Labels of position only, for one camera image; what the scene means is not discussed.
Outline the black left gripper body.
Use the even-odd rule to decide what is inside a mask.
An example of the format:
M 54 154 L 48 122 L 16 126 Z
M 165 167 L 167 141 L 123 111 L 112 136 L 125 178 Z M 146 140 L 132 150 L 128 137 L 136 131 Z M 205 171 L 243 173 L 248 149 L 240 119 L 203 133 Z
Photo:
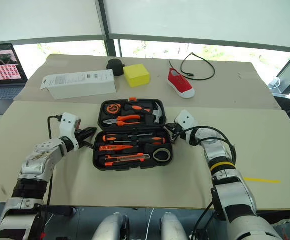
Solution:
M 82 141 L 85 141 L 85 139 L 87 139 L 88 137 L 84 137 L 84 129 L 77 129 L 75 130 L 75 139 L 77 140 L 78 143 L 78 148 L 82 148 Z

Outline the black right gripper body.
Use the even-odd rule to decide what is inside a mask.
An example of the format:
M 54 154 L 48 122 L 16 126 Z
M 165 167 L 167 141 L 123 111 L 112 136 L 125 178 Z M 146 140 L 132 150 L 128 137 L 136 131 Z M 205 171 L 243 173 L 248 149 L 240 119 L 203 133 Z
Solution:
M 171 130 L 172 135 L 178 135 L 178 138 L 181 138 L 182 140 L 185 140 L 185 133 L 183 132 L 183 128 L 181 125 L 176 124 L 175 130 Z

